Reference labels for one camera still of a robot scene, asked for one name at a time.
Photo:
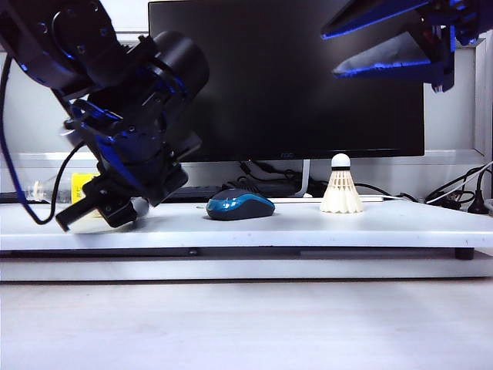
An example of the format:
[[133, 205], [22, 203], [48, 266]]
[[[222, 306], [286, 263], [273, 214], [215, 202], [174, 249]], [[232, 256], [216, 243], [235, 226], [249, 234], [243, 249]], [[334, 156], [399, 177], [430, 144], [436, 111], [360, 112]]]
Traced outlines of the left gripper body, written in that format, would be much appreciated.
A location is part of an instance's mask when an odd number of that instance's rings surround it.
[[186, 99], [76, 99], [70, 127], [97, 159], [99, 174], [82, 191], [93, 207], [124, 207], [133, 198], [156, 206], [188, 179], [179, 159], [196, 137], [178, 143], [166, 131], [188, 107]]

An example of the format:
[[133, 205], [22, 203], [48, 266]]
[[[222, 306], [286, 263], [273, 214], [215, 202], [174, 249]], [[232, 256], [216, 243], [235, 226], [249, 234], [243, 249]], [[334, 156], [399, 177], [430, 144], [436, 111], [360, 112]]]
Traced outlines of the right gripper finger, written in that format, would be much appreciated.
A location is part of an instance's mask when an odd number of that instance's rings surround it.
[[431, 64], [431, 59], [410, 32], [402, 32], [368, 50], [360, 52], [333, 69], [337, 78], [381, 76], [411, 67]]
[[420, 0], [349, 1], [321, 29], [323, 39], [332, 39], [382, 22], [426, 5]]

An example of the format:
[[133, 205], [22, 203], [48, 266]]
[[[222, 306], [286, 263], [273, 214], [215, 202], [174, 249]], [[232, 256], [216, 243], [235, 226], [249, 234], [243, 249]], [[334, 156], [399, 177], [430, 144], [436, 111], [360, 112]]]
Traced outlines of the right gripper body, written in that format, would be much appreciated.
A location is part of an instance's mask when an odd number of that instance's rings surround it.
[[474, 43], [492, 29], [492, 2], [415, 1], [414, 9], [421, 17], [414, 26], [418, 79], [444, 93], [454, 86], [456, 44]]

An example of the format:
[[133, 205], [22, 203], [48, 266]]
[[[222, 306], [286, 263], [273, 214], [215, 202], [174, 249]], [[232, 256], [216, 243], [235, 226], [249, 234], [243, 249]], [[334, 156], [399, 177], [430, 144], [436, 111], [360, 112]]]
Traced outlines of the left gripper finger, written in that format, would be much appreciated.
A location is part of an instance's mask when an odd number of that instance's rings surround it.
[[100, 207], [100, 214], [113, 228], [136, 220], [136, 211], [129, 198], [110, 198]]
[[69, 231], [73, 223], [87, 215], [99, 217], [99, 212], [91, 200], [80, 200], [58, 213], [55, 220], [64, 231]]

